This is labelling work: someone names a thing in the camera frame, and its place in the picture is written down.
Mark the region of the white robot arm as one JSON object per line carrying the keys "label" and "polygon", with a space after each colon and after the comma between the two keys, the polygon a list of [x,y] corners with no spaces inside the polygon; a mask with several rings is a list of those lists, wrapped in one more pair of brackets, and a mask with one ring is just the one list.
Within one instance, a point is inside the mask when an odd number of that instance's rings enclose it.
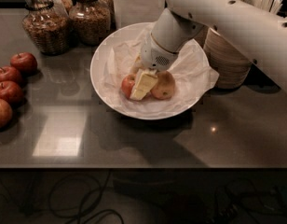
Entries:
{"label": "white robot arm", "polygon": [[164,71],[207,26],[287,93],[287,19],[240,0],[166,0],[141,46],[137,67]]}

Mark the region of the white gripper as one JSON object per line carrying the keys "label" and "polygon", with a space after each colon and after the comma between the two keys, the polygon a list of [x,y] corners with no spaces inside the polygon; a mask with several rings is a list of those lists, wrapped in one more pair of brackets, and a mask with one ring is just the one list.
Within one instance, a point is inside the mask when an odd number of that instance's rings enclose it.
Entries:
{"label": "white gripper", "polygon": [[130,99],[135,101],[142,100],[157,84],[156,70],[169,70],[177,58],[177,53],[164,50],[164,48],[157,44],[152,34],[148,33],[142,43],[140,55],[136,57],[130,68],[130,73],[136,74]]}

